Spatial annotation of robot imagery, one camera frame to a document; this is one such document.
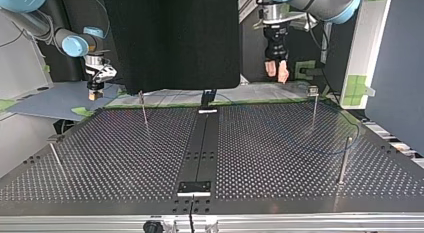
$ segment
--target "vertical post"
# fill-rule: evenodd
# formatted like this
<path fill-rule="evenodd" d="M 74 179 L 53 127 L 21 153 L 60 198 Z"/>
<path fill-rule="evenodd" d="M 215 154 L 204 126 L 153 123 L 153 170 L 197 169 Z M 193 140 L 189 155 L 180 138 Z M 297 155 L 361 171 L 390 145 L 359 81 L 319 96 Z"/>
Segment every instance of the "vertical post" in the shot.
<path fill-rule="evenodd" d="M 346 166 L 347 166 L 347 161 L 349 159 L 350 147 L 352 146 L 352 142 L 353 142 L 352 137 L 348 137 L 347 140 L 346 140 L 346 146 L 345 146 L 345 152 L 344 152 L 344 155 L 343 155 L 342 167 L 340 169 L 339 185 L 344 184 Z"/>
<path fill-rule="evenodd" d="M 317 116 L 317 108 L 318 108 L 318 98 L 319 98 L 319 89 L 317 86 L 310 86 L 308 88 L 308 96 L 309 97 L 315 97 L 315 104 L 314 104 L 314 114 L 312 118 L 312 128 L 315 126 L 315 120 Z"/>

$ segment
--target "metal rod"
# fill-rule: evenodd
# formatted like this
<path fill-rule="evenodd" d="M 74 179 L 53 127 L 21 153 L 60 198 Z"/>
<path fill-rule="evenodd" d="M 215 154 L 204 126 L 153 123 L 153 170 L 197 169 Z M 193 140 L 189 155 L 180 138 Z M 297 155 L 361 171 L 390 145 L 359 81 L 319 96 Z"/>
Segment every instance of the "metal rod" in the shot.
<path fill-rule="evenodd" d="M 53 143 L 50 143 L 50 148 L 52 149 L 52 152 L 54 154 L 54 157 L 56 158 L 57 164 L 59 164 L 60 169 L 62 170 L 63 174 L 66 176 L 65 169 L 62 166 L 62 162 L 60 161 L 59 155 L 57 154 L 56 149 L 54 148 Z"/>
<path fill-rule="evenodd" d="M 312 126 L 315 126 L 315 119 L 317 117 L 317 108 L 318 108 L 318 96 L 315 96 L 315 106 L 314 106 L 314 116 L 313 116 L 313 120 L 312 120 Z"/>
<path fill-rule="evenodd" d="M 347 140 L 346 140 L 346 146 L 345 146 L 345 152 L 344 152 L 344 155 L 343 155 L 342 167 L 340 169 L 339 185 L 344 184 L 346 166 L 347 166 L 347 161 L 349 159 L 350 147 L 352 146 L 352 142 L 353 142 L 353 138 L 348 137 Z"/>

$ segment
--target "gray mat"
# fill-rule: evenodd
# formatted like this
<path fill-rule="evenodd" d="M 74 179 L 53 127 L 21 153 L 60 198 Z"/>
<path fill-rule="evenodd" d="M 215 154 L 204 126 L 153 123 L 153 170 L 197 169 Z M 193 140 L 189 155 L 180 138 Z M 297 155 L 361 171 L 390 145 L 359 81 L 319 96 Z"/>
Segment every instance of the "gray mat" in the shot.
<path fill-rule="evenodd" d="M 118 88 L 118 85 L 106 84 L 105 98 L 93 102 L 88 99 L 87 82 L 57 83 L 54 88 L 31 96 L 7 111 L 22 115 L 81 121 L 84 117 L 73 113 L 73 108 L 85 107 L 92 111 L 104 107 L 117 97 Z"/>

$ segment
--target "metal bracket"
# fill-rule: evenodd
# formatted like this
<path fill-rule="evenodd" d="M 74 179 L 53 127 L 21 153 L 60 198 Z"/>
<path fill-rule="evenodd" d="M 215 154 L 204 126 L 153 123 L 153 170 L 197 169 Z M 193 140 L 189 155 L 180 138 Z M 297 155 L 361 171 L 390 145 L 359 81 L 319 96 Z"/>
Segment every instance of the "metal bracket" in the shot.
<path fill-rule="evenodd" d="M 209 104 L 215 100 L 216 92 L 217 90 L 208 90 L 203 92 L 202 105 L 199 109 L 199 114 L 213 114 L 218 112 L 216 108 L 209 106 Z"/>
<path fill-rule="evenodd" d="M 177 195 L 178 197 L 210 197 L 211 182 L 181 182 Z"/>
<path fill-rule="evenodd" d="M 370 96 L 370 97 L 375 97 L 375 92 L 376 91 L 373 88 L 369 87 L 369 86 L 367 86 L 366 89 L 365 89 L 365 94 L 367 96 Z"/>

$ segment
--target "black curtain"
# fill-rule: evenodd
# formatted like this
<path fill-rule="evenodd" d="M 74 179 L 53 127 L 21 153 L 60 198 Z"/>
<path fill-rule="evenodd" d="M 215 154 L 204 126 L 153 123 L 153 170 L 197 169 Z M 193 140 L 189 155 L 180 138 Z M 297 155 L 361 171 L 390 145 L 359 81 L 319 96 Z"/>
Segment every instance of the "black curtain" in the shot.
<path fill-rule="evenodd" d="M 238 0 L 104 0 L 127 90 L 240 82 Z"/>

